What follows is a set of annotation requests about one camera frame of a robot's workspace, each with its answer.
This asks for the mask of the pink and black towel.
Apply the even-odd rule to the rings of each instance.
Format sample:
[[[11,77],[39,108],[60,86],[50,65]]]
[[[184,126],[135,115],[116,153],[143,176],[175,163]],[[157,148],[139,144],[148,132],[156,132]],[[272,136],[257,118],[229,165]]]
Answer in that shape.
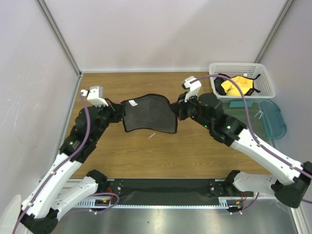
[[[121,105],[125,132],[149,129],[167,134],[177,133],[177,117],[170,108],[170,101],[165,96],[146,94],[124,100]]]

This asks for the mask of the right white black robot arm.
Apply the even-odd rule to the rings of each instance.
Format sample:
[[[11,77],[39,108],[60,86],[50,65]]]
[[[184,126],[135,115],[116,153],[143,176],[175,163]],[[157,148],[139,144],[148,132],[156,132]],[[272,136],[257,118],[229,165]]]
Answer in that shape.
[[[204,93],[188,100],[185,97],[186,94],[181,94],[170,105],[179,120],[191,118],[205,127],[213,139],[244,153],[271,172],[271,176],[230,173],[231,180],[224,184],[228,195],[235,196],[241,191],[273,194],[284,205],[299,207],[311,184],[311,162],[301,163],[267,144],[251,127],[224,113],[222,102],[214,94]]]

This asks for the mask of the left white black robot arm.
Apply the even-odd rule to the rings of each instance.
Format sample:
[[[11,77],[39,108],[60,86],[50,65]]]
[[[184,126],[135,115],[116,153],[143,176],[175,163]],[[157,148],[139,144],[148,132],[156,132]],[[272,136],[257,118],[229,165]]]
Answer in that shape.
[[[35,190],[22,202],[18,223],[34,234],[50,234],[59,220],[81,200],[108,191],[107,177],[92,170],[78,185],[59,194],[67,180],[95,150],[109,124],[120,122],[122,115],[123,107],[116,103],[99,107],[84,106],[80,110],[53,165]]]

